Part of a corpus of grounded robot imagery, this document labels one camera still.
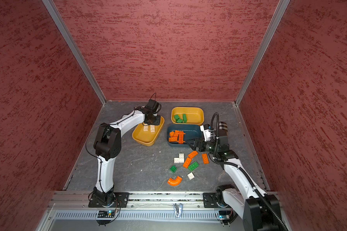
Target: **aluminum frame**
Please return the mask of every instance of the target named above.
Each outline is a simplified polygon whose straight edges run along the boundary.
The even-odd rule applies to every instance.
[[[81,51],[77,47],[74,39],[72,38],[71,33],[69,32],[67,26],[65,25],[62,17],[60,16],[59,11],[57,10],[53,0],[42,0],[44,3],[46,9],[48,10],[51,18],[54,20],[56,26],[58,27],[60,33],[62,34],[64,40],[68,44],[69,48],[71,49],[73,55],[75,56],[78,64],[80,65],[81,69],[85,73],[87,79],[89,80],[91,86],[93,87],[95,93],[99,97],[100,101],[103,105],[106,103],[106,98],[100,89],[100,86],[98,85],[93,73],[91,72],[90,68],[88,67],[85,59],[82,56]]]
[[[235,115],[238,118],[239,123],[241,125],[241,129],[242,129],[242,132],[244,134],[247,150],[250,152],[250,156],[253,157],[254,163],[256,164],[256,168],[258,169],[259,173],[261,174],[261,179],[264,182],[265,189],[267,191],[269,191],[270,190],[270,186],[269,186],[269,184],[268,184],[268,182],[266,180],[266,177],[264,175],[264,170],[262,169],[262,166],[261,166],[260,160],[258,159],[256,150],[254,149],[253,142],[252,142],[252,139],[250,138],[247,126],[245,124],[245,121],[244,121],[242,113],[241,113],[241,110],[239,109],[239,106],[237,106],[235,103],[233,103],[233,109],[234,109]]]
[[[211,222],[217,220],[219,210],[230,208],[204,208],[203,193],[199,191],[127,191],[130,193],[127,207],[121,209],[121,219]],[[47,231],[56,219],[96,219],[96,214],[103,208],[89,208],[88,195],[91,191],[55,191],[45,214],[36,231]],[[279,199],[278,192],[268,192]],[[173,204],[182,204],[181,218],[174,215]],[[283,206],[282,218],[291,231]]]
[[[243,82],[243,85],[241,87],[241,90],[239,91],[239,94],[236,97],[235,104],[237,106],[239,106],[241,100],[243,99],[245,92],[247,91],[247,88],[248,88],[248,86],[249,86],[249,84],[250,84],[250,82],[251,82],[251,80],[252,80],[252,78],[253,78],[256,70],[257,70],[257,67],[260,64],[262,57],[264,56],[265,51],[266,51],[267,47],[269,46],[269,43],[270,43],[270,41],[271,41],[275,31],[276,31],[276,28],[278,27],[280,20],[282,19],[283,14],[284,14],[285,10],[287,9],[289,1],[290,0],[280,0],[276,9],[275,9],[274,15],[271,18],[269,26],[266,30],[265,35],[264,35],[264,38],[262,39],[260,47],[256,53],[256,56],[254,57],[252,65],[250,66],[249,72],[244,79],[244,82]]]

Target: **gray work surface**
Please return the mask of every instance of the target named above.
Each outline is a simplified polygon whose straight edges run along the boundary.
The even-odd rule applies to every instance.
[[[115,220],[106,226],[98,226],[94,220],[55,220],[51,225],[51,231],[89,231],[89,230],[113,230],[113,231],[177,231],[177,230],[200,230],[200,231],[244,231],[240,217],[235,219],[230,226],[218,223],[199,222],[169,222],[169,221],[119,221]]]
[[[171,110],[177,106],[199,107],[204,111],[204,124],[210,123],[215,112],[219,113],[220,121],[227,123],[229,131],[230,149],[236,152],[245,170],[256,180],[257,173],[254,159],[251,157],[245,145],[245,139],[241,131],[238,119],[236,118],[233,105],[230,102],[204,103],[204,102],[160,102],[162,109],[158,113],[165,119],[164,127],[161,130],[154,145],[147,147],[137,143],[132,138],[134,129],[126,132],[122,137],[122,151],[116,158],[114,165],[113,181],[115,192],[118,191],[214,191],[222,184],[232,184],[229,175],[222,170],[220,165],[209,161],[203,164],[202,155],[199,153],[194,157],[194,161],[199,163],[199,167],[193,171],[194,179],[189,180],[187,174],[189,169],[185,169],[182,164],[174,164],[174,157],[179,157],[178,153],[185,153],[185,159],[192,151],[189,146],[170,147],[166,140],[167,127],[172,124]],[[120,119],[122,115],[132,112],[134,107],[145,105],[145,101],[139,102],[107,102],[102,108],[94,127],[101,123],[112,123]],[[95,154],[93,142],[97,129],[87,141],[88,149]],[[177,171],[172,173],[172,165],[177,167]],[[81,152],[77,166],[73,172],[72,179],[67,190],[92,190],[97,182],[98,163],[97,159],[89,155],[86,150]],[[176,187],[170,186],[167,181],[180,176],[182,181]]]

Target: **green lego brick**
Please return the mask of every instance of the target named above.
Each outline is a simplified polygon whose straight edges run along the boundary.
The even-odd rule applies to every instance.
[[[175,118],[176,122],[178,119],[180,119],[179,115],[174,115],[173,117]]]
[[[190,171],[193,171],[194,169],[196,169],[199,166],[199,164],[195,161],[194,163],[192,163],[191,165],[189,165],[188,169]]]
[[[175,167],[175,165],[172,165],[172,167],[170,168],[171,172],[173,172],[173,173],[176,172],[176,169],[177,168]]]

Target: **black mounting plate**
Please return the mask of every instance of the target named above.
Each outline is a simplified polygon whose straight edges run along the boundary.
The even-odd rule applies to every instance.
[[[217,205],[216,193],[204,192],[203,193],[203,204],[204,204],[205,208],[219,208],[219,206]]]
[[[121,208],[126,208],[130,193],[115,192],[114,195],[117,200],[121,201]],[[108,208],[115,208],[115,207],[116,207],[116,202],[113,202],[111,206]],[[89,201],[89,208],[106,208],[106,207],[99,204],[97,197],[93,194]]]

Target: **robotic arm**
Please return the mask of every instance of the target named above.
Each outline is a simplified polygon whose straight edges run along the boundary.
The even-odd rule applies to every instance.
[[[216,127],[213,121],[217,116]],[[204,139],[191,139],[186,143],[196,150],[213,154],[213,162],[221,165],[230,175],[237,189],[232,185],[218,186],[216,190],[217,204],[220,207],[230,206],[243,219],[245,231],[278,231],[287,227],[281,220],[279,201],[274,195],[267,195],[244,170],[236,153],[229,148],[227,140],[227,124],[219,122],[219,115],[212,117],[211,126],[202,125],[200,130]]]
[[[161,104],[149,99],[147,105],[134,108],[130,114],[120,120],[100,125],[94,142],[95,154],[98,158],[98,181],[93,189],[93,195],[97,198],[99,205],[110,207],[115,200],[112,176],[114,162],[121,151],[121,137],[139,123],[159,125],[161,116],[157,113],[160,109]]]

